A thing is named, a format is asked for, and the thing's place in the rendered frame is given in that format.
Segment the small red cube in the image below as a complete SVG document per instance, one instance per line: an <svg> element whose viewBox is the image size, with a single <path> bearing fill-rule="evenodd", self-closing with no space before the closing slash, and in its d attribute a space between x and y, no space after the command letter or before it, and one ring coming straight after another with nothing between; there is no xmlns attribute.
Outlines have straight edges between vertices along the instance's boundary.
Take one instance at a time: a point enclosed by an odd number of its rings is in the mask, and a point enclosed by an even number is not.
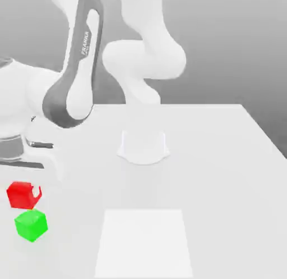
<svg viewBox="0 0 287 279"><path fill-rule="evenodd" d="M11 208L33 209L42 196L40 186L38 196L34 196L33 188L30 182L14 181L6 190Z"/></svg>

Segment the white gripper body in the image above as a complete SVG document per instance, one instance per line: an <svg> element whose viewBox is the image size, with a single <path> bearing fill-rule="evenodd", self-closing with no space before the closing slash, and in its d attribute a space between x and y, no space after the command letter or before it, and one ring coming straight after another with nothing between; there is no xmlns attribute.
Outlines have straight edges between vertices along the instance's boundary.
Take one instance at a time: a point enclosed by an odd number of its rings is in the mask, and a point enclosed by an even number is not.
<svg viewBox="0 0 287 279"><path fill-rule="evenodd" d="M4 182L38 179L53 179L61 182L62 171L51 161L0 161L0 180Z"/></svg>

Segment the small green cube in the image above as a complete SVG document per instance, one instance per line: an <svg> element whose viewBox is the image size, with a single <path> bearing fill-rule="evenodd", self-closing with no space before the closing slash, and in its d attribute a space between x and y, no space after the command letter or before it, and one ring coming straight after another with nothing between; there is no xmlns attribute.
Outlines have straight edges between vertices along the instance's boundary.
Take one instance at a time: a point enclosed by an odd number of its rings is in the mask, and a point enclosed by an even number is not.
<svg viewBox="0 0 287 279"><path fill-rule="evenodd" d="M14 219L16 231L19 236L34 242L48 230L45 213L31 209L21 213Z"/></svg>

